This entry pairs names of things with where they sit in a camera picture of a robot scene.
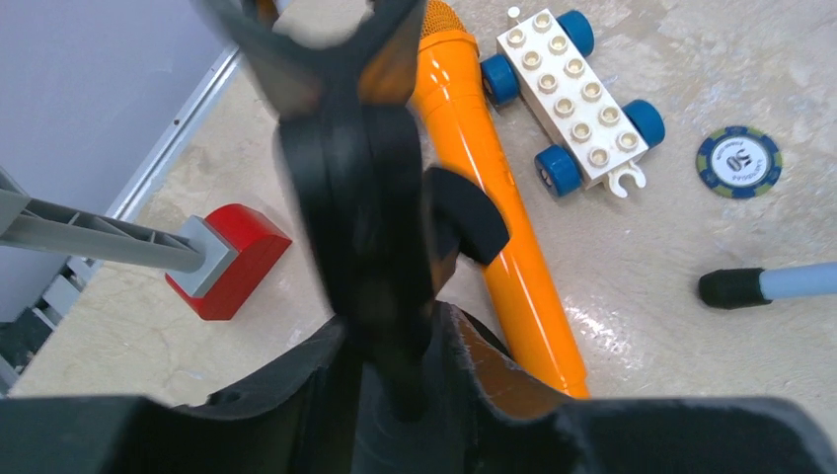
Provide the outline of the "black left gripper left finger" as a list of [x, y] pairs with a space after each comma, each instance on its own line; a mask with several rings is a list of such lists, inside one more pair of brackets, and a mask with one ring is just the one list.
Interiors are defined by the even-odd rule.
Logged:
[[173, 473], [347, 473], [363, 360], [338, 319], [256, 372], [182, 408]]

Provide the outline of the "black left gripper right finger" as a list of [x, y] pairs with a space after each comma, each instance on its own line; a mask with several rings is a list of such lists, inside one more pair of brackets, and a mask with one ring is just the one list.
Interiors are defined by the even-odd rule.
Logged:
[[571, 398], [537, 380], [463, 310], [438, 302], [431, 343], [434, 473], [586, 473], [561, 410]]

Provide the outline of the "light blue music stand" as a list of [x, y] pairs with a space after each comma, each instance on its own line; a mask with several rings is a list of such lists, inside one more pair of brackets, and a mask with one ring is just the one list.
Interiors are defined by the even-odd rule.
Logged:
[[699, 278], [697, 293], [707, 306], [724, 310], [769, 305], [781, 299], [835, 294], [836, 263], [772, 270], [716, 270]]

